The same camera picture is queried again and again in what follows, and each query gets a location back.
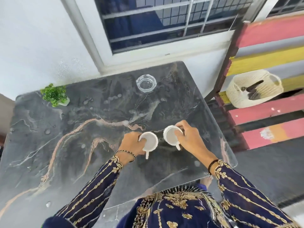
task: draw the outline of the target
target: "table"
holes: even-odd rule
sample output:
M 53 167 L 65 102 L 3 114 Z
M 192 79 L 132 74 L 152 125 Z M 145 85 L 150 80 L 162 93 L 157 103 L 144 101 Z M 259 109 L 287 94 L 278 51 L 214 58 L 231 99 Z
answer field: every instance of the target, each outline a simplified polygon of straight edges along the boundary
M 141 92 L 136 79 L 157 86 Z M 0 164 L 0 227 L 39 227 L 68 203 L 110 159 L 125 133 L 153 131 L 149 159 L 121 171 L 106 208 L 204 176 L 207 169 L 162 131 L 186 119 L 218 158 L 237 161 L 183 62 L 67 85 L 68 106 L 52 107 L 39 91 L 17 97 Z

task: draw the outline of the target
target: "green plant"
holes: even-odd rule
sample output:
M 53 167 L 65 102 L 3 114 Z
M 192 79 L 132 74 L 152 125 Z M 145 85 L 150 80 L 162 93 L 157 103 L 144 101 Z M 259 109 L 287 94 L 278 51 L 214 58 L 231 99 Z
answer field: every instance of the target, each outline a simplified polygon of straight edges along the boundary
M 65 95 L 65 86 L 53 86 L 53 84 L 49 84 L 44 89 L 40 90 L 43 94 L 43 99 L 52 103 L 53 107 L 59 105 L 59 103 L 64 103 L 67 99 Z

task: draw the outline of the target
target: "yellow wooden slat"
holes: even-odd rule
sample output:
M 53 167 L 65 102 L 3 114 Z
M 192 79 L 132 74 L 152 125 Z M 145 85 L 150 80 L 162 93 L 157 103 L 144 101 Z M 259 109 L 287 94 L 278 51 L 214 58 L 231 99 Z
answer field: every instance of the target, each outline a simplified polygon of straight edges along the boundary
M 304 46 L 231 58 L 227 76 L 304 60 Z
M 304 88 L 304 75 L 282 79 L 284 92 Z M 225 104 L 230 104 L 230 100 L 226 95 L 226 91 L 218 93 Z

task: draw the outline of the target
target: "navy blue dress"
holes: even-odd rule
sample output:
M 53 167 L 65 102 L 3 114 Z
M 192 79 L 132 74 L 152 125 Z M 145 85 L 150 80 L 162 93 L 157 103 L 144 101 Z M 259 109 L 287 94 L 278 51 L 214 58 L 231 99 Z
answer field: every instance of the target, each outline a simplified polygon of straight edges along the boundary
M 244 176 L 222 160 L 215 169 L 224 200 L 219 205 L 207 191 L 175 187 L 137 200 L 118 228 L 131 227 L 300 227 Z M 89 228 L 99 218 L 122 169 L 111 158 L 43 228 Z

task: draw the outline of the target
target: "beaded bracelet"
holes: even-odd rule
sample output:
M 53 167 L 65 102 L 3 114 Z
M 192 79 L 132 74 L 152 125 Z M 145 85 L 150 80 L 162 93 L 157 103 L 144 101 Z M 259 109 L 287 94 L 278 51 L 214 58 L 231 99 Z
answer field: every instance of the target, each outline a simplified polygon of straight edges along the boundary
M 218 161 L 218 159 L 215 159 L 214 161 L 212 161 L 212 162 L 210 163 L 210 165 L 209 165 L 209 167 L 208 167 L 208 172 L 209 172 L 210 175 L 212 175 L 212 174 L 210 173 L 211 166 L 212 166 L 214 163 L 216 163 L 217 161 Z
M 123 149 L 116 151 L 115 154 L 114 154 L 114 156 L 115 156 L 118 152 L 127 152 L 127 153 L 133 155 L 134 160 L 133 160 L 133 161 L 130 161 L 130 162 L 134 162 L 135 159 L 136 159 L 136 157 L 135 157 L 135 155 L 134 155 L 133 153 L 131 153 L 130 151 L 127 151 L 127 150 L 123 150 Z

